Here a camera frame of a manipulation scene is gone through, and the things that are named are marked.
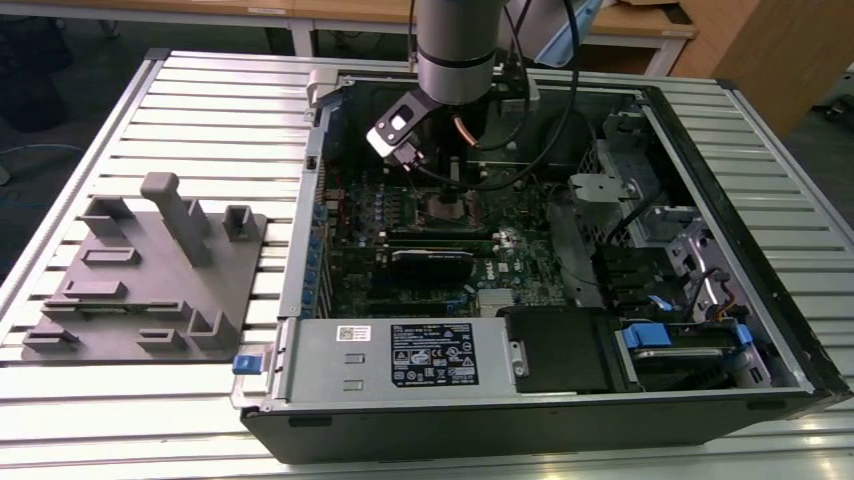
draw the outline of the cable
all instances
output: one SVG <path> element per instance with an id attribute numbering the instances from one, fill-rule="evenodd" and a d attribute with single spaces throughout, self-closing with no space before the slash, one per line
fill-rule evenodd
<path id="1" fill-rule="evenodd" d="M 406 32 L 406 61 L 410 64 L 410 73 L 414 70 L 415 50 L 412 49 L 412 24 L 415 23 L 415 0 L 410 0 L 410 24 Z"/>
<path id="2" fill-rule="evenodd" d="M 567 9 L 567 15 L 570 17 L 570 30 L 573 31 L 573 52 L 574 52 L 574 56 L 573 56 L 573 61 L 571 62 L 574 64 L 577 62 L 578 51 L 581 49 L 581 39 L 579 39 L 581 34 L 578 33 L 578 20 L 575 18 L 575 11 L 573 10 L 573 6 L 570 5 L 569 0 L 566 0 L 563 2 L 563 5 L 565 5 L 565 7 Z M 511 186 L 522 178 L 524 178 L 526 175 L 528 175 L 534 171 L 534 169 L 536 167 L 539 167 L 539 165 L 546 161 L 546 157 L 548 155 L 548 152 L 551 151 L 551 149 L 554 148 L 555 144 L 558 143 L 558 139 L 561 138 L 561 134 L 563 133 L 563 128 L 566 127 L 566 122 L 567 122 L 570 116 L 573 115 L 573 111 L 575 110 L 575 97 L 577 97 L 577 94 L 578 94 L 578 78 L 579 78 L 578 68 L 573 68 L 573 80 L 571 80 L 571 84 L 570 84 L 570 98 L 567 99 L 566 109 L 563 110 L 563 116 L 561 117 L 561 123 L 558 124 L 555 135 L 551 138 L 551 141 L 548 142 L 548 145 L 546 145 L 546 148 L 543 149 L 543 151 L 540 152 L 538 157 L 534 159 L 534 161 L 528 164 L 528 166 L 524 167 L 524 169 L 522 169 L 506 181 L 503 181 L 502 183 L 496 183 L 496 184 L 488 184 L 488 183 L 484 182 L 484 183 L 479 183 L 479 184 L 474 184 L 472 185 L 472 184 L 467 184 L 467 183 L 463 183 L 463 182 L 458 182 L 456 180 L 454 180 L 451 178 L 443 177 L 438 173 L 435 173 L 431 170 L 428 170 L 427 168 L 424 168 L 424 166 L 420 165 L 420 164 L 415 165 L 415 169 L 424 176 L 432 178 L 434 180 L 438 180 L 439 182 L 444 183 L 446 185 L 451 185 L 452 187 L 463 188 L 466 190 L 478 190 L 478 191 L 482 191 L 482 192 L 490 192 L 490 191 L 495 191 L 495 190 L 502 190 L 503 188 L 507 188 L 508 186 Z"/>
<path id="3" fill-rule="evenodd" d="M 733 293 L 733 290 L 730 290 L 727 288 L 726 282 L 723 282 L 723 281 L 721 282 L 721 290 L 723 290 L 723 293 L 726 293 L 727 300 L 726 300 L 726 303 L 721 306 L 721 308 L 718 309 L 718 311 L 715 312 L 715 314 L 713 316 L 713 320 L 715 322 L 719 322 L 721 320 L 723 320 L 723 314 L 735 305 L 735 294 Z"/>
<path id="4" fill-rule="evenodd" d="M 682 315 L 683 323 L 689 323 L 691 316 L 694 315 L 694 305 L 697 305 L 697 299 L 699 298 L 699 292 L 703 290 L 703 283 L 706 283 L 706 279 L 719 271 L 721 269 L 718 267 L 709 267 L 701 275 L 697 285 L 694 286 L 694 291 L 691 292 L 690 300 L 685 304 L 685 314 Z"/>
<path id="5" fill-rule="evenodd" d="M 83 148 L 75 147 L 73 145 L 63 145 L 60 143 L 35 143 L 32 145 L 23 145 L 20 147 L 12 147 L 7 150 L 3 150 L 0 152 L 0 155 L 17 152 L 19 150 L 25 150 L 28 148 L 59 148 L 65 150 L 73 150 L 75 152 L 79 152 L 79 153 L 85 153 L 85 150 Z"/>
<path id="6" fill-rule="evenodd" d="M 658 200 L 658 198 L 662 196 L 663 193 L 665 191 L 662 189 L 658 189 L 653 195 L 647 195 L 646 198 L 641 200 L 641 203 L 638 203 L 638 206 L 634 208 L 631 212 L 629 212 L 629 215 L 626 215 L 626 217 L 617 223 L 617 225 L 609 232 L 607 236 L 605 237 L 605 245 L 611 243 L 611 240 L 614 240 L 614 237 L 617 237 L 617 234 L 622 232 L 623 229 L 629 226 L 629 224 L 631 224 L 631 222 L 635 221 L 635 218 L 638 218 L 641 214 L 646 212 L 646 209 L 650 208 L 650 206 Z"/>
<path id="7" fill-rule="evenodd" d="M 519 43 L 519 31 L 522 30 L 522 22 L 524 21 L 524 17 L 528 14 L 527 10 L 530 6 L 531 6 L 531 0 L 527 0 L 524 2 L 524 6 L 522 7 L 522 14 L 519 15 L 519 21 L 515 24 L 512 23 L 510 10 L 504 6 L 504 18 L 507 18 L 507 23 L 510 24 L 510 35 L 512 37 L 511 46 L 514 50 L 519 51 L 519 70 L 522 74 L 522 90 L 524 94 L 524 98 L 523 98 L 524 103 L 522 105 L 522 118 L 519 119 L 519 123 L 516 123 L 516 126 L 512 129 L 512 132 L 510 132 L 507 137 L 504 137 L 504 139 L 500 142 L 494 143 L 491 145 L 483 145 L 475 139 L 474 135 L 468 132 L 468 129 L 466 128 L 466 124 L 463 123 L 463 119 L 460 118 L 460 116 L 454 115 L 454 125 L 456 126 L 456 131 L 466 139 L 466 142 L 468 143 L 471 148 L 482 152 L 491 152 L 494 150 L 499 150 L 504 148 L 510 144 L 510 142 L 512 142 L 519 137 L 519 134 L 522 133 L 522 130 L 524 129 L 524 126 L 527 125 L 527 122 L 528 122 L 528 116 L 530 116 L 528 110 L 531 108 L 531 85 L 528 84 L 528 71 L 527 71 L 527 67 L 524 66 L 524 58 L 522 56 L 522 44 Z"/>
<path id="8" fill-rule="evenodd" d="M 593 280 L 585 280 L 582 277 L 579 277 L 578 275 L 575 275 L 570 269 L 566 267 L 566 265 L 563 264 L 563 259 L 555 255 L 555 258 L 558 259 L 558 264 L 561 265 L 561 271 L 566 272 L 566 274 L 573 277 L 575 280 L 578 280 L 582 283 L 586 283 L 587 285 L 593 285 L 597 288 L 605 288 L 605 286 L 601 283 L 594 282 Z"/>

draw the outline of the motherboard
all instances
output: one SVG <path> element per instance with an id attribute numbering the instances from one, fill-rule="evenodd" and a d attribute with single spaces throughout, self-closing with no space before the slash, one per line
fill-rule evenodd
<path id="1" fill-rule="evenodd" d="M 408 177 L 330 173 L 335 318 L 491 317 L 507 306 L 566 303 L 546 219 L 554 185 L 531 177 L 456 193 Z"/>

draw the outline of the white label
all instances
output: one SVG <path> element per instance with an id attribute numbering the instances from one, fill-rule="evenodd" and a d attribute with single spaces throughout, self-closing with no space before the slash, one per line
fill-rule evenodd
<path id="1" fill-rule="evenodd" d="M 370 342 L 371 327 L 368 325 L 339 325 L 335 339 L 339 342 Z"/>
<path id="2" fill-rule="evenodd" d="M 691 32 L 674 32 L 673 30 L 665 30 L 662 35 L 665 37 L 691 37 L 694 34 Z"/>
<path id="3" fill-rule="evenodd" d="M 280 8 L 247 8 L 247 10 L 250 11 L 250 13 L 266 13 L 267 15 L 284 15 L 284 10 L 282 10 Z"/>

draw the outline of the sticker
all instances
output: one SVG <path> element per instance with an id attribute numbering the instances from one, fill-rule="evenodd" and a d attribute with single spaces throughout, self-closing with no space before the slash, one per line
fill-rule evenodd
<path id="1" fill-rule="evenodd" d="M 370 342 L 371 327 L 370 325 L 339 325 L 335 339 L 339 342 Z"/>
<path id="2" fill-rule="evenodd" d="M 391 381 L 395 386 L 478 385 L 476 363 L 471 323 L 391 326 Z"/>
<path id="3" fill-rule="evenodd" d="M 673 30 L 665 30 L 662 35 L 665 37 L 691 37 L 694 34 L 691 32 L 674 32 Z"/>
<path id="4" fill-rule="evenodd" d="M 284 15 L 284 10 L 280 8 L 247 8 L 250 13 L 266 13 L 267 15 Z"/>

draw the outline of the warning label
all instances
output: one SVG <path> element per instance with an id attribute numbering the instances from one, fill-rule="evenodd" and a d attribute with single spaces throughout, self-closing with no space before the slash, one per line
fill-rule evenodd
<path id="1" fill-rule="evenodd" d="M 478 385 L 471 323 L 392 325 L 391 381 L 398 387 Z"/>

